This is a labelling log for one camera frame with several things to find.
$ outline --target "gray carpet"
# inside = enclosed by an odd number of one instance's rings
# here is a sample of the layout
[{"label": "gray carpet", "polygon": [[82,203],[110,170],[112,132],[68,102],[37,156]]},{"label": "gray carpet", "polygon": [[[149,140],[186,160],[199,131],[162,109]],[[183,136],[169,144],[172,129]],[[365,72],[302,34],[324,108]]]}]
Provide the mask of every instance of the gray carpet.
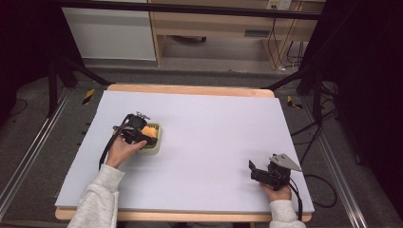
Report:
[{"label": "gray carpet", "polygon": [[[202,73],[118,69],[94,69],[94,71],[111,81],[137,84],[261,87],[268,86],[278,80],[278,76],[275,75],[269,77],[262,74],[235,72]],[[59,221],[54,217],[54,202],[56,201],[54,194],[62,186],[80,142],[83,140],[88,125],[95,115],[102,90],[105,89],[86,78],[80,76],[78,78],[80,79],[80,84],[72,91],[63,114],[53,128],[34,165],[29,170],[9,210],[4,215],[3,221],[23,221],[25,223],[31,222],[31,224],[35,224],[32,221],[40,221],[53,225],[64,224],[63,221]],[[276,91],[276,96],[280,98],[290,132],[295,132],[310,123],[310,119],[304,109],[297,109],[287,105],[287,96],[296,94],[296,84],[297,82],[291,83]],[[22,113],[8,120],[1,130],[1,169],[4,171],[0,182],[2,189],[45,119],[48,105],[48,95],[44,89],[46,86],[47,80],[40,79],[31,85],[27,85],[26,89],[22,89],[19,96],[27,100],[29,106]],[[95,94],[88,105],[82,105],[86,91],[89,88],[96,88]],[[31,97],[24,95],[27,91],[32,91],[30,93]],[[333,108],[331,103],[327,103],[323,112]],[[329,140],[337,162],[354,192],[368,225],[370,227],[403,227],[402,220],[385,197],[371,170],[365,166],[355,164],[354,150],[338,120],[331,117],[324,122],[323,126],[323,134]],[[308,142],[314,133],[314,129],[310,129],[295,136],[293,141],[294,143]],[[306,146],[307,144],[296,145],[299,157],[302,156]],[[304,174],[318,175],[333,183],[329,169],[323,160],[321,147],[317,142],[313,143],[302,169]],[[311,178],[307,179],[307,182],[316,202],[321,204],[332,203],[334,196],[328,185],[320,180]],[[352,226],[341,200],[333,208],[315,207],[316,211],[313,213],[313,218],[307,223],[309,227]]]}]

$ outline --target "person's left hand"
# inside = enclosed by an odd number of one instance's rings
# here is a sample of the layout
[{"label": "person's left hand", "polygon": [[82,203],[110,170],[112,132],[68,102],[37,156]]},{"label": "person's left hand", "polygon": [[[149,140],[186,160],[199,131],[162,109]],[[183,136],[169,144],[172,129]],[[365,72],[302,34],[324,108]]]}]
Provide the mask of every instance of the person's left hand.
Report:
[{"label": "person's left hand", "polygon": [[123,162],[127,161],[136,151],[140,150],[147,144],[147,141],[129,144],[125,139],[118,135],[116,140],[110,146],[106,164],[118,168]]}]

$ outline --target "wooden desk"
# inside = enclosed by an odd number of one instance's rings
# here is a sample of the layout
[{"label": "wooden desk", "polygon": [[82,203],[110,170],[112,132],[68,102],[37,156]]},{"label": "wooden desk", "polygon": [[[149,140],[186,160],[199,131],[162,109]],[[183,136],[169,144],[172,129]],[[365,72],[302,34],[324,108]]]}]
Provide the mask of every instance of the wooden desk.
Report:
[{"label": "wooden desk", "polygon": [[[148,0],[156,4],[177,4],[193,6],[231,7],[261,9],[268,7],[268,0]],[[324,0],[294,0],[289,10],[321,12]],[[279,59],[287,50],[290,41],[309,41],[317,24],[316,21],[273,18],[201,15],[193,13],[150,12],[154,36],[154,48],[158,65],[163,58],[163,44],[166,35],[228,37],[261,39],[272,68],[277,68]],[[245,31],[271,31],[267,38],[245,36]]]},{"label": "wooden desk", "polygon": [[[204,86],[180,86],[180,85],[111,85],[108,90],[135,91],[152,93],[176,93],[176,94],[201,94],[216,96],[244,96],[244,97],[270,97],[274,98],[271,90],[235,88],[235,87],[204,87]],[[75,209],[57,208],[56,218],[72,219]],[[302,220],[308,221],[311,213],[303,214]],[[224,214],[224,213],[171,213],[171,212],[142,212],[142,211],[119,211],[118,220],[133,221],[270,221],[271,215],[253,214]]]}]

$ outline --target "floor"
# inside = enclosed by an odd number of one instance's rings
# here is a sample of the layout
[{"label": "floor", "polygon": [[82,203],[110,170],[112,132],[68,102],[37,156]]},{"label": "floor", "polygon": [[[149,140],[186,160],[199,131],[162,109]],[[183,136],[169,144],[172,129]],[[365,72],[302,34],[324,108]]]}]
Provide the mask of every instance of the floor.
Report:
[{"label": "floor", "polygon": [[[290,49],[290,56],[297,55],[298,46],[293,46]],[[272,69],[268,63],[267,56],[262,51],[261,41],[259,40],[243,40],[243,39],[218,39],[209,38],[202,43],[198,38],[184,38],[184,37],[168,37],[165,44],[163,62],[160,66],[130,66],[129,69],[116,69],[116,68],[93,68],[94,72],[106,79],[116,80],[119,82],[137,82],[137,83],[161,83],[167,85],[174,85],[181,82],[184,85],[199,85],[201,86],[240,86],[245,85],[249,87],[260,87],[261,85],[270,85],[279,79],[286,77],[297,70],[297,65],[293,65],[293,59],[287,62],[287,58],[283,59],[286,64],[284,70]],[[81,84],[72,92],[71,101],[81,101],[83,94],[87,90],[87,86],[92,82],[82,75],[77,75]],[[48,91],[45,86],[46,80],[39,80],[29,85],[21,87],[16,107],[11,111],[15,113],[10,117],[6,125],[0,131],[0,148],[1,151],[6,151],[10,148],[11,144],[18,147],[13,156],[4,156],[1,161],[2,173],[11,173],[17,168],[19,161],[24,158],[25,152],[31,146],[32,140],[36,137],[37,132],[40,130],[40,123],[45,121],[47,114],[47,99]],[[301,129],[304,125],[309,123],[309,111],[300,110],[287,103],[289,95],[295,95],[295,87],[297,82],[292,82],[284,86],[282,89],[276,91],[276,96],[281,99],[284,109],[284,115],[290,127],[290,132],[295,132]],[[67,104],[65,116],[62,115],[55,128],[66,129],[65,132],[56,133],[49,136],[48,141],[62,141],[70,131],[73,132],[86,132],[88,126],[86,123],[91,122],[91,115],[85,118],[80,118],[76,113],[92,113],[96,110],[96,101],[99,101],[100,94],[95,94],[92,103],[88,107],[83,105],[79,108],[68,107],[72,104]],[[28,103],[28,108],[25,110],[25,102]],[[306,102],[310,103],[310,97],[306,98]],[[331,102],[324,105],[325,110],[333,110]],[[71,125],[71,119],[75,120],[77,125]],[[21,129],[24,130],[26,140],[15,142],[16,136],[19,136]],[[308,131],[309,134],[293,138],[298,143],[306,142],[311,139],[315,133],[314,130]],[[335,118],[331,118],[324,123],[323,134],[327,136],[326,142],[330,145],[331,150],[335,153],[336,160],[338,161],[339,168],[344,174],[348,184],[354,193],[356,203],[365,217],[368,227],[403,227],[403,222],[396,213],[393,212],[391,204],[385,198],[380,186],[374,179],[371,170],[365,166],[356,165],[354,152],[352,148],[346,143],[345,134],[340,124]],[[64,157],[55,156],[52,153],[55,149],[50,145],[44,144],[41,154],[36,158],[32,158],[34,163],[31,165],[30,170],[26,174],[26,180],[21,182],[21,188],[15,194],[15,201],[32,198],[33,189],[41,191],[44,196],[37,196],[31,204],[32,207],[22,208],[21,204],[11,202],[9,209],[5,215],[0,215],[2,221],[7,221],[8,224],[13,224],[13,227],[66,227],[65,223],[56,222],[55,218],[43,218],[39,213],[32,213],[31,208],[47,207],[44,210],[50,211],[48,217],[53,217],[51,212],[54,212],[53,205],[51,204],[57,198],[57,191],[50,185],[46,186],[48,180],[55,179],[59,181],[57,174],[49,173],[52,170],[52,165],[57,162],[65,163],[63,172],[68,171],[68,163],[74,159],[74,153],[66,150],[66,148],[78,148],[80,141],[83,139],[84,134],[76,134],[70,136],[71,144],[66,145],[66,142],[60,142],[59,154]],[[297,152],[301,155],[304,151],[305,145],[296,145]],[[328,163],[323,159],[321,154],[323,146],[315,142],[312,147],[312,152],[307,156],[305,171],[310,174],[321,174],[333,184],[332,175],[329,173]],[[4,189],[8,183],[10,175],[2,175],[0,179],[0,189]],[[332,190],[325,183],[312,182],[312,191],[316,192],[316,200],[329,204],[332,198],[324,196],[332,195]],[[351,227],[351,220],[348,218],[345,209],[346,202],[339,200],[337,206],[333,209],[317,208],[313,220],[307,223],[308,226],[313,227]],[[21,212],[26,213],[28,220],[21,218],[24,215],[19,215]]]}]

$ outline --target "white sleeve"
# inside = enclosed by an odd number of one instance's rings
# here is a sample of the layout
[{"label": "white sleeve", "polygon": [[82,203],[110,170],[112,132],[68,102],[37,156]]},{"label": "white sleeve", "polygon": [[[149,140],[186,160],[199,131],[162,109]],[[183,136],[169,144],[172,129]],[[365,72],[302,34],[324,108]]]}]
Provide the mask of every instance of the white sleeve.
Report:
[{"label": "white sleeve", "polygon": [[83,191],[68,227],[116,227],[118,186],[124,174],[103,164],[95,181]]},{"label": "white sleeve", "polygon": [[290,200],[275,200],[270,203],[273,220],[270,228],[305,228],[305,224],[297,219]]}]

